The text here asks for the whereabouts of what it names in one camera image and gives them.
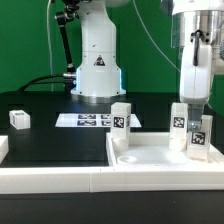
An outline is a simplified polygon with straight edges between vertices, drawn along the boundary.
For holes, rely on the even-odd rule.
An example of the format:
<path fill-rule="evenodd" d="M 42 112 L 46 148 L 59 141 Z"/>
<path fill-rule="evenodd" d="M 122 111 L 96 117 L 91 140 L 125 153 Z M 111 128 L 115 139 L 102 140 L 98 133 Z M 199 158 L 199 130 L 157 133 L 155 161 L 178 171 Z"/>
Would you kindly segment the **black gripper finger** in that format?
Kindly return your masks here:
<path fill-rule="evenodd" d="M 188 130 L 191 132 L 198 132 L 202 125 L 202 115 L 204 106 L 201 104 L 188 105 Z"/>

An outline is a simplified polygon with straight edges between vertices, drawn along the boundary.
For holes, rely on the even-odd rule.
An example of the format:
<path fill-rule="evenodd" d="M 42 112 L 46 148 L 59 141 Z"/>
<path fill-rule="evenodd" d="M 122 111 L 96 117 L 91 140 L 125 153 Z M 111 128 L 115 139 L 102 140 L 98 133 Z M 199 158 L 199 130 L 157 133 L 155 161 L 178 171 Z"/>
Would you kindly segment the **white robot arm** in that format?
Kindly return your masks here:
<path fill-rule="evenodd" d="M 72 93 L 92 102 L 123 94 L 116 64 L 116 27 L 108 7 L 121 7 L 131 0 L 80 0 L 82 63 Z M 161 0 L 172 16 L 172 45 L 182 50 L 180 101 L 188 105 L 188 129 L 202 129 L 213 76 L 223 60 L 221 33 L 224 0 Z"/>

